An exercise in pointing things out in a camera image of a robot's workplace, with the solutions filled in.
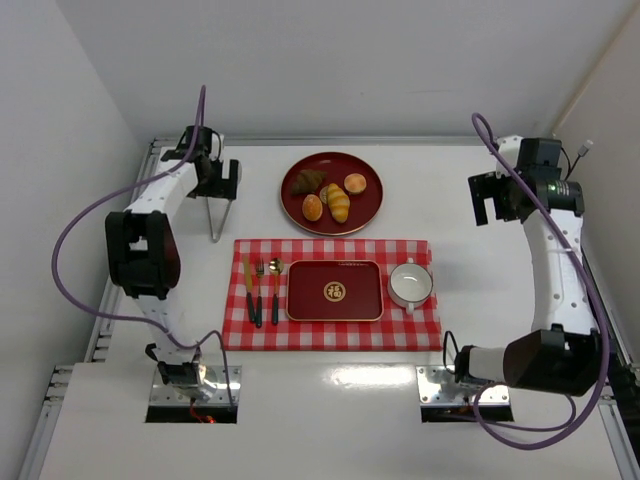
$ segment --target cable connector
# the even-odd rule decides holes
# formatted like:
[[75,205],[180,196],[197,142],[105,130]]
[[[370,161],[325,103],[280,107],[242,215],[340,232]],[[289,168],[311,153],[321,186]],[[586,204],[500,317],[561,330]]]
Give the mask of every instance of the cable connector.
[[593,142],[591,140],[586,140],[578,149],[578,157],[584,157],[589,150],[593,147]]

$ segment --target red checkered placemat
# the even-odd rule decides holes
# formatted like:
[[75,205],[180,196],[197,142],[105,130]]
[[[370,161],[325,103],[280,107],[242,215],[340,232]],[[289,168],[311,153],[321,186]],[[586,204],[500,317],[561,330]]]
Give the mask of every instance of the red checkered placemat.
[[[285,264],[280,276],[279,323],[271,324],[271,300],[275,278],[266,272],[262,279],[263,325],[249,322],[242,257],[248,255],[253,266],[262,258],[279,257]],[[389,298],[387,283],[393,268],[412,257],[429,271],[431,249],[424,240],[236,240],[231,281],[225,309],[223,338],[228,350],[442,350],[440,319],[434,292],[413,315]],[[372,260],[380,266],[384,313],[377,322],[296,322],[285,313],[287,266],[296,260]],[[257,283],[253,277],[253,301]]]

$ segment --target red plate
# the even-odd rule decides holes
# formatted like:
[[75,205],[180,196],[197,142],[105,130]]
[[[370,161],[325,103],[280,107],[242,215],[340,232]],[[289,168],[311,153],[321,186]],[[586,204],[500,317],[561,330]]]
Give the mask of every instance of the red plate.
[[[350,173],[364,175],[367,180],[367,188],[359,195],[349,195],[351,206],[349,207],[349,217],[345,223],[336,222],[331,217],[327,205],[323,205],[322,217],[317,222],[310,222],[304,218],[302,202],[306,195],[291,195],[291,186],[296,181],[300,170],[304,169],[327,172],[327,178],[316,190],[316,195],[322,187],[330,183],[335,183],[344,190],[344,179]],[[282,181],[280,198],[289,218],[305,230],[319,235],[347,235],[363,228],[378,213],[382,204],[382,182],[375,170],[358,157],[339,152],[316,153],[303,158],[291,167]]]
[[375,262],[301,260],[289,267],[291,320],[374,322],[383,310],[380,267]]

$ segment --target round red plate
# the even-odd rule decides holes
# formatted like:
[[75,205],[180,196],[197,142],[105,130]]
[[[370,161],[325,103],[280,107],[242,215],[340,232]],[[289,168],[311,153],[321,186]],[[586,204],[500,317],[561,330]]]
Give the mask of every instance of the round red plate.
[[[300,170],[304,169],[327,172],[325,181],[315,191],[316,195],[322,187],[330,183],[335,183],[344,190],[344,179],[350,173],[364,175],[367,179],[367,188],[359,195],[349,195],[351,206],[345,223],[336,222],[327,205],[323,205],[322,217],[317,222],[310,222],[304,218],[302,202],[306,195],[291,195],[291,186],[296,181]],[[289,218],[305,230],[319,235],[347,235],[363,228],[378,213],[382,204],[382,182],[375,170],[358,157],[339,152],[316,153],[303,158],[291,167],[282,181],[280,198]]]

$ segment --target pastry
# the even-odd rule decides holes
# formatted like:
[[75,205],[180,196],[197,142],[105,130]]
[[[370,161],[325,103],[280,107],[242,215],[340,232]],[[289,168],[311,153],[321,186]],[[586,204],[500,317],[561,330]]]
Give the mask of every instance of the pastry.
[[322,203],[324,203],[325,205],[327,204],[327,189],[329,187],[328,186],[324,186],[322,187],[322,190],[320,190],[320,201],[322,201]]
[[359,193],[364,192],[364,189],[367,188],[367,179],[364,178],[364,175],[352,173],[351,175],[347,175],[344,179],[344,188],[351,195],[358,195]]
[[344,190],[342,190],[335,183],[332,183],[327,188],[327,204],[329,210],[331,210],[331,216],[338,223],[344,223],[349,216],[349,197]]
[[291,186],[292,195],[315,192],[327,177],[327,172],[321,170],[300,170],[296,181]]
[[315,195],[307,195],[302,202],[302,214],[310,222],[315,222],[322,216],[322,202]]

